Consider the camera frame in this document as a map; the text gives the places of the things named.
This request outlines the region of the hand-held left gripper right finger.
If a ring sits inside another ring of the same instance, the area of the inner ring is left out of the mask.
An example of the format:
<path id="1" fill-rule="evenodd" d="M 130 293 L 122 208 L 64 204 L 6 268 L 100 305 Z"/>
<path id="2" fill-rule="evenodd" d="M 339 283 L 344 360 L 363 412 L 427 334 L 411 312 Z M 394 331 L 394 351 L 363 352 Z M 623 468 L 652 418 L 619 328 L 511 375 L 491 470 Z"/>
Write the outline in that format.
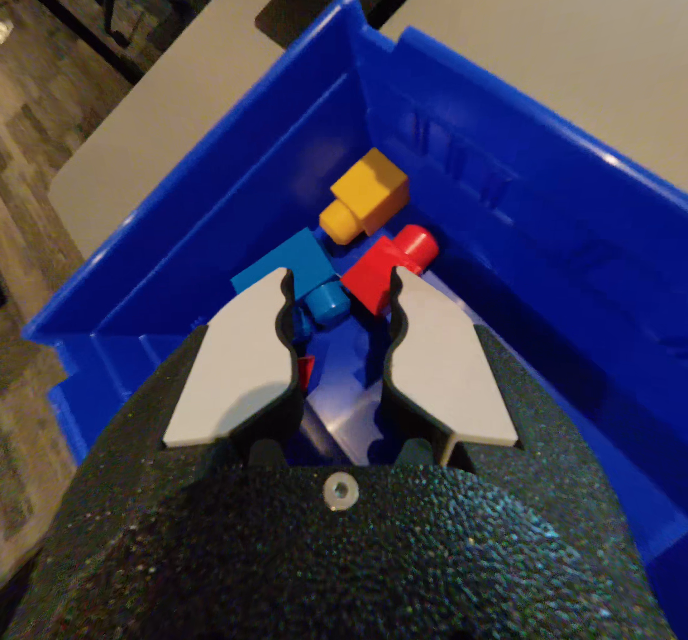
<path id="1" fill-rule="evenodd" d="M 405 267 L 394 267 L 382 418 L 429 445 L 446 467 L 459 443 L 514 448 L 518 432 L 469 315 Z"/>

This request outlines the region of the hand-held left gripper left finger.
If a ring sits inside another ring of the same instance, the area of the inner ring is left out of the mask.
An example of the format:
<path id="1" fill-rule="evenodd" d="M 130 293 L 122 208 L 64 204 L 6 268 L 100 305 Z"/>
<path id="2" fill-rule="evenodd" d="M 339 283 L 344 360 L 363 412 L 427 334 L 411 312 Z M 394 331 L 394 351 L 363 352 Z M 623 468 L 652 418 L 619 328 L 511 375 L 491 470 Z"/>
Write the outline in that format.
<path id="1" fill-rule="evenodd" d="M 237 294 L 207 326 L 165 446 L 227 437 L 236 446 L 286 442 L 304 417 L 292 343 L 294 277 L 278 267 Z"/>

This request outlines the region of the red single-stud block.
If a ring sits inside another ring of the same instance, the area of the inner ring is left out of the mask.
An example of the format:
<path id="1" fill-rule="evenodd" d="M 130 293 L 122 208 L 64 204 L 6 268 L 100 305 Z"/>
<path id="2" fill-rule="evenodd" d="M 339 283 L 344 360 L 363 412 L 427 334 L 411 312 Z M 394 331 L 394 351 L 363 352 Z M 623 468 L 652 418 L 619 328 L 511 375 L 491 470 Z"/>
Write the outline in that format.
<path id="1" fill-rule="evenodd" d="M 381 237 L 341 281 L 369 313 L 379 316 L 389 304 L 393 268 L 404 267 L 420 276 L 439 252 L 428 230 L 409 224 L 393 239 Z"/>

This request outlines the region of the blue plastic bin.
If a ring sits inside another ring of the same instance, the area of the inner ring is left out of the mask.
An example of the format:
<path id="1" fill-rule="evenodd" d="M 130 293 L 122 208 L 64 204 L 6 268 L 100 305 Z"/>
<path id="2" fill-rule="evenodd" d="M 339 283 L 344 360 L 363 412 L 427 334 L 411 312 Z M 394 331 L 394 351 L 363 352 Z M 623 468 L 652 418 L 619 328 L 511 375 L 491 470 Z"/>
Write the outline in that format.
<path id="1" fill-rule="evenodd" d="M 82 461 L 125 400 L 378 148 L 410 179 L 387 231 L 566 398 L 687 639 L 687 195 L 429 36 L 335 0 L 30 321 Z"/>

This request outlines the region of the yellow single-stud block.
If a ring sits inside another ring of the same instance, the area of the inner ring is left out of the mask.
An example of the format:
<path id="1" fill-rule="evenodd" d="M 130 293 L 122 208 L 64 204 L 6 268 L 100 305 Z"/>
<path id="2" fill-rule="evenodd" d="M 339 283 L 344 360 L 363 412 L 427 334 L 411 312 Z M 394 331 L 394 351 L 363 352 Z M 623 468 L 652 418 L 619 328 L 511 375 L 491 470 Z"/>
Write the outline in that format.
<path id="1" fill-rule="evenodd" d="M 371 237 L 409 203 L 409 177 L 372 148 L 333 186 L 334 200 L 320 214 L 320 226 L 337 245 Z"/>

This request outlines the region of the blue two-stud block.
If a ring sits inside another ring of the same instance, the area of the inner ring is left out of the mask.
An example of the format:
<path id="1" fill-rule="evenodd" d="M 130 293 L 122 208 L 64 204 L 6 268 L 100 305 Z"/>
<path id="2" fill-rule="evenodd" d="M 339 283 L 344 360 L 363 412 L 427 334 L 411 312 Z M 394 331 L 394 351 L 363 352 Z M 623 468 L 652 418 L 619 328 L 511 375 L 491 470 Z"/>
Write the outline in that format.
<path id="1" fill-rule="evenodd" d="M 316 327 L 330 329 L 350 314 L 350 298 L 330 257 L 309 229 L 302 229 L 231 278 L 238 296 L 277 268 L 292 271 L 294 343 L 305 343 Z"/>

